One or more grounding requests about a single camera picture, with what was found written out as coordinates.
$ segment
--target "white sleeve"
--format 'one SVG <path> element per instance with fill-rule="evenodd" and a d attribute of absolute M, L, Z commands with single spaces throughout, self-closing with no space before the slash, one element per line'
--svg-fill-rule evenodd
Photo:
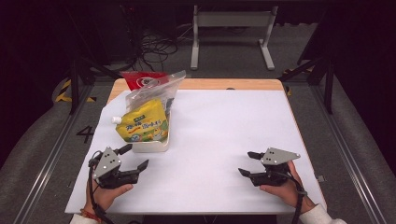
<path fill-rule="evenodd" d="M 301 214 L 300 220 L 304 224 L 347 224 L 341 219 L 332 219 L 320 203 L 309 212 Z"/>
<path fill-rule="evenodd" d="M 98 224 L 96 220 L 74 214 L 70 224 Z"/>

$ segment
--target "white paper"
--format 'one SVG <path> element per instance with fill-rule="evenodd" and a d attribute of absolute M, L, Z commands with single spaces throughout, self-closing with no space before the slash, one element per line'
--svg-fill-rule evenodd
<path fill-rule="evenodd" d="M 111 123 L 125 113 L 125 91 L 102 111 L 66 213 L 85 204 L 88 160 L 97 150 L 125 146 Z M 122 171 L 149 160 L 134 188 L 107 210 L 122 214 L 282 214 L 294 208 L 254 187 L 238 168 L 263 172 L 249 151 L 268 147 L 301 154 L 294 161 L 305 190 L 326 207 L 290 105 L 283 91 L 179 90 L 171 109 L 170 146 L 165 152 L 120 156 Z"/>

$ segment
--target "yellow package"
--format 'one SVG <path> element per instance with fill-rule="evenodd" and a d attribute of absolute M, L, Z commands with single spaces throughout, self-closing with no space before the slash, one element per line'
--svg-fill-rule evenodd
<path fill-rule="evenodd" d="M 163 141 L 168 136 L 168 121 L 160 99 L 152 99 L 122 118 L 113 118 L 125 142 Z"/>

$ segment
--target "human hand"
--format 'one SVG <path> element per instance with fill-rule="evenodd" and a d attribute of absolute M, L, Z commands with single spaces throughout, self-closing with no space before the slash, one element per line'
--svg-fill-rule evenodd
<path fill-rule="evenodd" d="M 132 184 L 122 185 L 116 189 L 102 189 L 96 181 L 92 180 L 92 190 L 93 190 L 93 198 L 95 202 L 100 205 L 105 211 L 113 204 L 114 200 L 121 196 L 122 194 L 126 193 L 127 191 L 131 190 L 134 186 Z M 86 203 L 84 206 L 84 210 L 95 214 L 92 208 L 92 201 L 90 197 L 90 187 L 87 181 L 87 188 L 86 188 Z"/>
<path fill-rule="evenodd" d="M 288 166 L 290 168 L 291 175 L 302 186 L 303 182 L 301 181 L 300 176 L 297 174 L 293 161 L 288 161 Z M 296 207 L 297 205 L 298 192 L 297 192 L 296 184 L 290 179 L 288 179 L 286 183 L 284 183 L 280 187 L 261 185 L 260 190 L 263 190 L 267 193 L 279 197 L 283 201 L 283 203 L 287 205 L 290 205 L 292 207 Z M 311 201 L 311 199 L 308 196 L 304 196 L 301 213 L 305 213 L 314 207 L 315 204 Z"/>

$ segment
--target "black strap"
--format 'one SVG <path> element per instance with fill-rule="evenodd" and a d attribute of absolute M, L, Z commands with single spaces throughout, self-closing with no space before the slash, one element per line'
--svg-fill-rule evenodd
<path fill-rule="evenodd" d="M 292 175 L 285 175 L 285 174 L 282 174 L 282 173 L 279 173 L 279 172 L 275 172 L 275 171 L 269 171 L 268 173 L 269 173 L 269 175 L 281 175 L 281 176 L 284 176 L 287 179 L 293 181 L 294 184 L 296 185 L 296 189 L 297 189 L 297 192 L 298 192 L 298 197 L 297 197 L 296 210 L 294 212 L 293 221 L 291 223 L 292 224 L 297 224 L 298 219 L 299 219 L 300 214 L 301 214 L 301 207 L 303 205 L 303 197 L 305 195 L 308 195 L 308 193 L 304 190 L 303 186 L 301 186 L 301 184 L 296 179 L 294 179 L 294 177 Z"/>
<path fill-rule="evenodd" d="M 89 191 L 90 191 L 90 197 L 91 197 L 91 204 L 92 204 L 92 209 L 95 212 L 96 216 L 101 218 L 105 223 L 107 224 L 114 224 L 113 221 L 111 221 L 110 218 L 106 217 L 106 212 L 105 210 L 95 202 L 95 199 L 93 197 L 93 186 L 92 186 L 92 171 L 93 171 L 93 166 L 94 162 L 90 162 L 90 172 L 88 174 L 88 185 L 89 185 Z"/>

